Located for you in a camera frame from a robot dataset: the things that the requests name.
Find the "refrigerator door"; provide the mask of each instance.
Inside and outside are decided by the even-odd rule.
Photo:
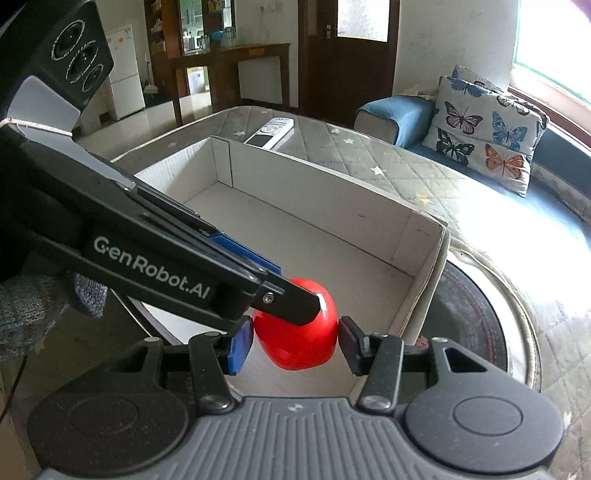
[[[111,92],[117,120],[146,106],[139,75],[111,83]]]
[[[134,35],[131,25],[112,32],[107,36],[107,43],[115,65],[109,74],[111,83],[138,74],[138,60],[135,57]]]

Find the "black round mat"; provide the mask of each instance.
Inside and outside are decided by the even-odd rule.
[[[480,288],[452,263],[443,270],[421,337],[449,338],[507,370],[505,337],[495,311]]]

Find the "gray knitted glove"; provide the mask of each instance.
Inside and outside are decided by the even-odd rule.
[[[29,353],[68,305],[100,318],[107,287],[77,273],[18,275],[0,284],[0,362]]]

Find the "brown wooden table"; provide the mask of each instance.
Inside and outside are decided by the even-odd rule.
[[[290,106],[290,44],[269,43],[240,45],[230,48],[214,48],[193,54],[168,59],[173,87],[174,117],[177,126],[183,124],[181,103],[178,94],[177,71],[193,67],[207,67],[209,74],[212,109],[219,112],[242,104],[238,62],[264,57],[279,57],[281,71],[281,103],[284,109]]]

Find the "open box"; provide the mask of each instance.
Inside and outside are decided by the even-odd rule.
[[[339,316],[365,332],[416,341],[449,233],[410,204],[327,168],[217,137],[137,177],[279,265],[286,278],[320,283]],[[211,330],[134,303],[171,343]],[[357,383],[338,348],[328,363],[291,372],[276,367],[256,339],[242,372],[228,380],[245,395],[281,396],[349,395]]]

